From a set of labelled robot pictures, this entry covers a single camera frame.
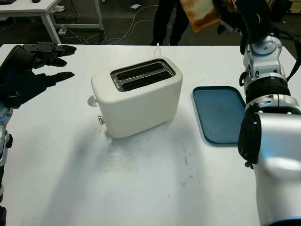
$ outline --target floor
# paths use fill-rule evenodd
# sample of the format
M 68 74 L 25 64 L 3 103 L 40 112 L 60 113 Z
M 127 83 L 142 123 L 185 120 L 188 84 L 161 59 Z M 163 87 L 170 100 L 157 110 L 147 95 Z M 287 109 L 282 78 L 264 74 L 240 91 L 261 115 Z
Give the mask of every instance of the floor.
M 92 0 L 73 0 L 80 23 L 96 23 L 94 2 Z M 153 18 L 156 12 L 158 0 L 107 0 L 106 3 L 100 1 L 100 7 L 105 26 L 103 32 L 91 30 L 68 31 L 61 36 L 64 44 L 118 44 L 118 45 L 149 45 L 152 39 Z M 140 4 L 138 9 L 130 8 L 134 4 Z M 57 23 L 74 23 L 75 13 L 71 7 L 71 0 L 62 0 L 60 5 L 66 7 L 65 12 L 55 14 Z M 132 28 L 129 27 L 135 14 Z M 173 13 L 170 26 L 173 24 L 175 13 Z M 284 23 L 279 23 L 281 29 L 301 35 L 301 16 L 286 15 Z M 167 36 L 164 45 L 168 45 L 168 37 L 171 27 L 167 29 Z M 50 41 L 47 31 L 39 18 L 16 18 L 15 22 L 9 26 L 0 27 L 0 44 L 4 43 L 35 43 L 37 41 Z M 194 33 L 189 26 L 183 34 L 179 45 L 239 45 L 240 36 L 237 34 L 225 33 L 217 34 L 217 25 L 212 26 L 202 32 Z M 289 51 L 296 57 L 293 43 L 283 42 Z

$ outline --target table surface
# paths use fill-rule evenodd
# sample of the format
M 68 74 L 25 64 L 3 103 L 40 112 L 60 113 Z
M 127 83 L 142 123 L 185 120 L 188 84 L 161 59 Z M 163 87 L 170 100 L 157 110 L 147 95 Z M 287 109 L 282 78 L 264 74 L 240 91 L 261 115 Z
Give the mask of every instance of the table surface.
M 0 48 L 0 63 L 12 47 Z M 254 172 L 237 147 L 204 140 L 191 99 L 197 86 L 233 86 L 245 96 L 239 47 L 161 47 L 184 76 L 177 115 L 124 139 L 111 138 L 98 123 L 99 109 L 88 106 L 90 78 L 108 65 L 153 57 L 155 47 L 76 47 L 64 68 L 76 76 L 15 110 L 9 122 L 8 226 L 259 225 Z M 294 58 L 283 49 L 280 59 L 288 74 Z M 300 83 L 299 70 L 289 83 L 298 100 Z
M 58 1 L 60 0 L 41 0 L 33 3 L 32 0 L 16 0 L 12 4 L 0 5 L 0 15 L 1 13 L 47 12 Z

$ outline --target blue tray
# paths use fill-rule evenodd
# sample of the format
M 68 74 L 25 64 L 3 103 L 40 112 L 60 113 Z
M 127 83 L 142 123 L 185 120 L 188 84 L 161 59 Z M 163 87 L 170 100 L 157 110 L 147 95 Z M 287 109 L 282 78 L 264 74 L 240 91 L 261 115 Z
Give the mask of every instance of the blue tray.
M 206 140 L 215 144 L 237 144 L 245 102 L 230 86 L 196 87 L 193 98 Z

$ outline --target bread slice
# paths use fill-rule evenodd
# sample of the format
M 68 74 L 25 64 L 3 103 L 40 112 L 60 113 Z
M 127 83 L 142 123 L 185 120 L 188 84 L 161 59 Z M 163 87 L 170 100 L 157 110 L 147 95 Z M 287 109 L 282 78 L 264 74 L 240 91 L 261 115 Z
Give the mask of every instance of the bread slice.
M 220 21 L 220 15 L 214 4 L 227 4 L 230 10 L 235 10 L 232 0 L 180 0 L 194 32 L 199 32 Z

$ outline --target toaster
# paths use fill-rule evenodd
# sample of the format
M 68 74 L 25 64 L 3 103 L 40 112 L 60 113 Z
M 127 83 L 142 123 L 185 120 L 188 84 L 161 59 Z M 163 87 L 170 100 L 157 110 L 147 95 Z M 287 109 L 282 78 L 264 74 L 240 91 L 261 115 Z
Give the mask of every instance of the toaster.
M 183 76 L 171 60 L 160 56 L 113 67 L 91 79 L 100 119 L 112 137 L 128 137 L 174 118 Z

